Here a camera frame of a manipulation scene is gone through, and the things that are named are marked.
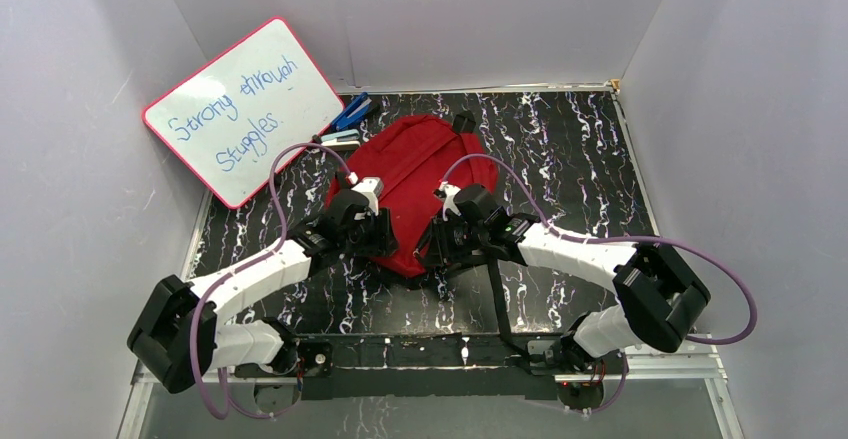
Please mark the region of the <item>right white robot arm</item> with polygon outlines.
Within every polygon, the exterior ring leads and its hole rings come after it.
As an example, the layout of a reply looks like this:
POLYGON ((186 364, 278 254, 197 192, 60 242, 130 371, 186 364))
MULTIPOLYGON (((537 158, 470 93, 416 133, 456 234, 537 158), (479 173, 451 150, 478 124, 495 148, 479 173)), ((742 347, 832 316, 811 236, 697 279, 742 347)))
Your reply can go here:
POLYGON ((533 367, 590 372, 610 352, 647 345, 674 353, 711 296, 685 260, 656 241, 600 244, 591 236, 510 214, 480 184, 443 184, 426 257, 438 266, 496 264, 546 268, 614 294, 616 303, 580 316, 559 339, 525 354, 533 367))

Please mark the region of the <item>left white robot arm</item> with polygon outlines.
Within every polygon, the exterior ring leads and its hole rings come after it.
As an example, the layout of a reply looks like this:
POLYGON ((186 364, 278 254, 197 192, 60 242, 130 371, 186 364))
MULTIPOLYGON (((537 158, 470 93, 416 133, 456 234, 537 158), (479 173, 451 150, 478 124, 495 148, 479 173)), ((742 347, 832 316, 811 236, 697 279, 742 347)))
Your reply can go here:
POLYGON ((378 205, 381 190, 379 179, 367 177, 243 261, 190 282, 175 275, 160 280, 128 337, 129 349, 172 394, 211 369, 255 364, 275 375, 292 374, 302 349, 289 327, 273 318, 230 320, 344 256, 392 255, 397 242, 388 209, 378 205))

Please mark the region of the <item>red student backpack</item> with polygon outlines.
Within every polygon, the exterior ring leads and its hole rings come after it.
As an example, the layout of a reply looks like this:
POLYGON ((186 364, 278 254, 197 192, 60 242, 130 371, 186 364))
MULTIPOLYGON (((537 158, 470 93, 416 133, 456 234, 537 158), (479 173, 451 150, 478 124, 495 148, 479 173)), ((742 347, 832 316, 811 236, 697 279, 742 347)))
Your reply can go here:
POLYGON ((442 181, 460 189, 481 184, 495 191, 496 165, 482 158, 476 122, 469 112, 447 122, 432 115, 406 116, 360 146, 347 164, 353 172, 378 177, 384 187, 381 206, 389 209, 397 251, 372 262, 390 271, 408 288, 435 275, 448 276, 485 266, 493 291, 499 335, 512 337, 497 259, 471 266, 438 266, 430 258, 431 223, 440 216, 442 202, 434 195, 442 181))

